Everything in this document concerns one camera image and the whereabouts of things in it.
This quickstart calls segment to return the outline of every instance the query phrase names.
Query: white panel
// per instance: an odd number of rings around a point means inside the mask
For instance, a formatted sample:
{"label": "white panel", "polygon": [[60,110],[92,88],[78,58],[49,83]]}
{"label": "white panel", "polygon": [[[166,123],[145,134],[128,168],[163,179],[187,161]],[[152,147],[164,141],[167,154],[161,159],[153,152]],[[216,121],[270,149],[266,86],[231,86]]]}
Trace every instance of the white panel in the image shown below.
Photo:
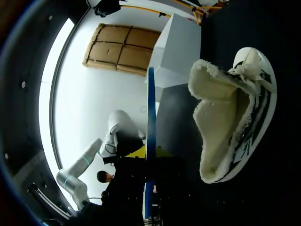
{"label": "white panel", "polygon": [[161,66],[188,77],[193,63],[199,59],[200,50],[201,27],[174,14]]}

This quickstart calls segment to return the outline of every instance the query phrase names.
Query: sneaker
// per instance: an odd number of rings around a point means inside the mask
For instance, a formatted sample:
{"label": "sneaker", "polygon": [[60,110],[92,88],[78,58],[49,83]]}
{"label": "sneaker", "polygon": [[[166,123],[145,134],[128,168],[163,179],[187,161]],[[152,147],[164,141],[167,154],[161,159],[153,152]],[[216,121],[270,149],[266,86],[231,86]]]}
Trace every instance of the sneaker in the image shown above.
{"label": "sneaker", "polygon": [[243,48],[227,72],[205,60],[195,62],[188,88],[202,100],[193,114],[203,139],[201,178],[209,184],[230,180],[273,117],[277,86],[272,66],[260,51]]}

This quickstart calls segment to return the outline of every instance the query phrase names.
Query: cardboard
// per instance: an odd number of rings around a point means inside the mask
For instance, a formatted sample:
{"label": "cardboard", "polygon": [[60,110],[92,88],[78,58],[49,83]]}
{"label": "cardboard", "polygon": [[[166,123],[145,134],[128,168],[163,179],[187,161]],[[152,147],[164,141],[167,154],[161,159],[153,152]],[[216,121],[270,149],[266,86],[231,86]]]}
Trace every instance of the cardboard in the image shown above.
{"label": "cardboard", "polygon": [[138,27],[99,24],[87,47],[83,65],[146,76],[160,33]]}
{"label": "cardboard", "polygon": [[106,26],[100,31],[97,41],[124,43],[129,31],[130,29],[125,27]]}
{"label": "cardboard", "polygon": [[125,45],[122,49],[118,64],[147,70],[151,53],[152,50],[150,49]]}
{"label": "cardboard", "polygon": [[159,33],[132,29],[130,34],[128,35],[126,44],[153,49],[159,36]]}
{"label": "cardboard", "polygon": [[124,71],[124,72],[130,72],[132,74],[141,75],[143,77],[146,76],[146,72],[147,72],[147,70],[142,70],[142,69],[128,67],[128,66],[122,66],[122,65],[117,65],[117,70]]}
{"label": "cardboard", "polygon": [[96,42],[91,49],[89,59],[117,64],[122,44]]}

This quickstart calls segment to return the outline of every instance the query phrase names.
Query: black cable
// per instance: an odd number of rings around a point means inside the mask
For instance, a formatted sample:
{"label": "black cable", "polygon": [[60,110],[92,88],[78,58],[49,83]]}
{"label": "black cable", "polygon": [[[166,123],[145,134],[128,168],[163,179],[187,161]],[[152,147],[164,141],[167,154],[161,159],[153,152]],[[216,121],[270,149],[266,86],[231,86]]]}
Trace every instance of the black cable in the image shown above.
{"label": "black cable", "polygon": [[111,146],[111,147],[113,147],[113,148],[115,148],[113,145],[105,144],[105,145],[104,145],[105,150],[106,150],[108,153],[110,153],[110,154],[115,154],[115,153],[111,153],[111,152],[108,151],[108,149],[107,149],[107,147],[106,147],[107,145],[108,145],[108,146]]}

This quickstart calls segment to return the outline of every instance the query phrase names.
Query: yellow object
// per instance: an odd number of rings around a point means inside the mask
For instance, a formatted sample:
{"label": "yellow object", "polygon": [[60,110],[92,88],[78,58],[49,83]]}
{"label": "yellow object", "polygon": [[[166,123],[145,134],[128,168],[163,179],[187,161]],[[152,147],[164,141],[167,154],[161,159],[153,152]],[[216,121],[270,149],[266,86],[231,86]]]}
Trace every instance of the yellow object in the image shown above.
{"label": "yellow object", "polygon": [[124,8],[137,8],[137,9],[142,9],[142,10],[145,10],[145,11],[149,11],[149,12],[152,12],[152,13],[161,13],[159,11],[155,11],[155,10],[152,10],[152,9],[149,9],[149,8],[143,8],[143,7],[138,7],[138,6],[121,6],[121,7],[124,7]]}
{"label": "yellow object", "polygon": [[145,146],[142,146],[142,148],[127,155],[126,157],[128,157],[128,158],[134,158],[134,157],[145,158]]}
{"label": "yellow object", "polygon": [[[127,158],[145,158],[145,146],[142,148],[138,149],[137,151],[129,154],[126,156]],[[172,157],[172,155],[168,152],[165,152],[162,148],[157,147],[156,148],[156,157]]]}

